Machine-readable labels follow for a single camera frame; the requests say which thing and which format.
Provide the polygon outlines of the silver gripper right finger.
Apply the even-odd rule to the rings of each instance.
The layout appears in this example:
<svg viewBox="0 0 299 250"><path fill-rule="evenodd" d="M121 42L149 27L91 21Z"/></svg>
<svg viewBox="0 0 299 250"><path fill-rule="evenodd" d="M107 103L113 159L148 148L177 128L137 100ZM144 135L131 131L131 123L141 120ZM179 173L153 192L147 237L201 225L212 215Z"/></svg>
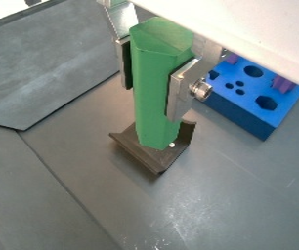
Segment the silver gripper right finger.
<svg viewBox="0 0 299 250"><path fill-rule="evenodd" d="M195 57L185 62L169 76L165 115L179 121L191 109L192 100L204 101L212 92L207 75L224 60L224 48L200 34L193 36Z"/></svg>

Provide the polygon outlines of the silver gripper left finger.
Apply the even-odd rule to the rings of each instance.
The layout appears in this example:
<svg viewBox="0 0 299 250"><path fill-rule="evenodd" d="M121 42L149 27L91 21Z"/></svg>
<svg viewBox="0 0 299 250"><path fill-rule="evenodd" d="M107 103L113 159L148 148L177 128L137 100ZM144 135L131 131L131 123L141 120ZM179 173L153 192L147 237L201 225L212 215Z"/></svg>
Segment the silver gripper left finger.
<svg viewBox="0 0 299 250"><path fill-rule="evenodd" d="M127 90L133 88L131 28L139 23L136 8L128 0L96 0L107 21L116 48L121 84Z"/></svg>

